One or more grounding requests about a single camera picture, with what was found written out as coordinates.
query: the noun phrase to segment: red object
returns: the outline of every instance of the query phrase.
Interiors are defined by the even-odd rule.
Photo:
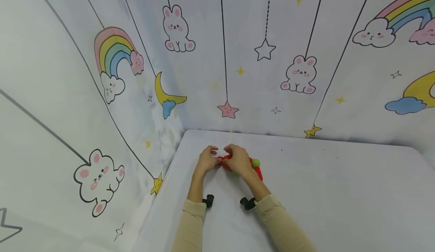
[[[230,167],[228,166],[228,164],[226,164],[223,160],[224,160],[224,159],[231,159],[232,157],[233,157],[232,155],[226,155],[225,157],[217,157],[217,158],[220,158],[220,159],[222,160],[221,165],[222,165],[225,169],[229,170],[230,172],[232,172],[231,168],[230,168]],[[252,165],[252,158],[249,158],[249,161],[251,162],[251,167],[252,167],[252,169],[255,170],[255,172],[257,173],[257,175],[258,175],[258,177],[260,178],[260,180],[263,181],[263,175],[261,174],[260,167],[256,167],[256,168],[254,168],[254,166]]]

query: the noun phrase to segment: red toy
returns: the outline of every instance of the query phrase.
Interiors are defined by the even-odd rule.
[[[224,159],[231,159],[233,156],[232,155],[226,155],[225,157],[218,157],[218,158],[220,158],[221,160],[224,160]],[[257,173],[257,175],[258,175],[258,177],[260,178],[260,180],[261,181],[263,181],[263,175],[261,174],[261,170],[260,170],[260,161],[258,160],[258,159],[256,159],[256,158],[254,158],[254,159],[252,159],[252,158],[249,158],[249,161],[251,162],[251,167],[252,167],[252,169],[254,169],[255,170],[255,172]],[[225,162],[221,162],[221,164],[222,164],[222,166],[225,168],[225,169],[227,169],[227,170],[229,170],[230,172],[232,172],[232,170],[231,170],[231,168],[228,166],[228,164],[226,164]]]

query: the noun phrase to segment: forearm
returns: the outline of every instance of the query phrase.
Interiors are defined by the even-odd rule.
[[[260,202],[264,197],[271,194],[269,189],[267,189],[266,185],[264,185],[263,181],[260,180],[257,173],[254,170],[249,170],[248,172],[241,175],[247,186],[254,195],[254,198],[257,202]]]
[[[172,252],[200,252],[202,249],[202,225],[206,204],[202,203],[204,174],[195,172],[188,198],[178,224]]]
[[[293,220],[274,195],[264,197],[256,205],[258,215],[280,252],[316,251],[298,223]]]

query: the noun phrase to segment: small green ball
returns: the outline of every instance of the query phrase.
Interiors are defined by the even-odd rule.
[[[260,167],[260,161],[254,158],[252,160],[252,166],[254,166],[254,168]]]

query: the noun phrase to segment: black object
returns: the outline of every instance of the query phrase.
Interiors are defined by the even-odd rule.
[[[207,199],[203,199],[202,202],[207,205],[207,209],[213,206],[214,195],[207,195]]]
[[[240,200],[240,204],[243,206],[243,208],[244,208],[246,211],[248,211],[248,210],[253,209],[253,208],[255,207],[255,203],[254,203],[254,201],[255,201],[255,198],[251,198],[251,200],[247,200],[246,197],[243,197],[243,198]]]

